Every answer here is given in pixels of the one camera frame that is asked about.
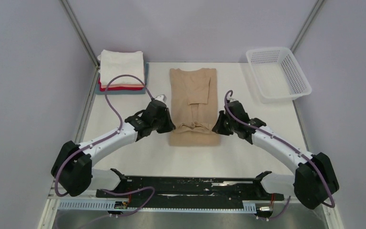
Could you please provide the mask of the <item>beige t shirt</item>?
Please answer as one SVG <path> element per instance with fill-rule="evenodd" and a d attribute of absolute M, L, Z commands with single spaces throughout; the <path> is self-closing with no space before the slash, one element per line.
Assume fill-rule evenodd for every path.
<path fill-rule="evenodd" d="M 218 117 L 217 70 L 170 69 L 171 118 L 176 129 L 171 146 L 217 146 L 220 136 L 212 131 Z"/>

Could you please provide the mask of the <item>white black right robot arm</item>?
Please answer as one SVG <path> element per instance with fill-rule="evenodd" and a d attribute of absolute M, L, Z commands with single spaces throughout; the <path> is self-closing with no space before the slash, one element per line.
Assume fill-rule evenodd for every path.
<path fill-rule="evenodd" d="M 226 99 L 217 123 L 212 129 L 219 135 L 234 135 L 261 148 L 279 160 L 291 175 L 266 171 L 257 176 L 254 195 L 265 199 L 271 194 L 295 196 L 305 207 L 335 207 L 333 194 L 339 190 L 330 158 L 324 153 L 313 154 L 293 146 L 277 135 L 264 121 L 250 118 L 237 100 Z"/>

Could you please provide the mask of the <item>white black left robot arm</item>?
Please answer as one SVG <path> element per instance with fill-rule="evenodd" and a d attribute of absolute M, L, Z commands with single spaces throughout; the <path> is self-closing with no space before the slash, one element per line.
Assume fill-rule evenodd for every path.
<path fill-rule="evenodd" d="M 62 187 L 65 194 L 72 197 L 97 189 L 106 189 L 116 198 L 122 197 L 127 190 L 122 174 L 115 169 L 100 170 L 94 166 L 109 154 L 149 136 L 153 131 L 159 134 L 173 131 L 175 125 L 165 101 L 165 95 L 157 96 L 146 109 L 127 117 L 120 128 L 91 141 L 63 144 L 51 169 L 56 195 L 62 196 L 58 189 Z"/>

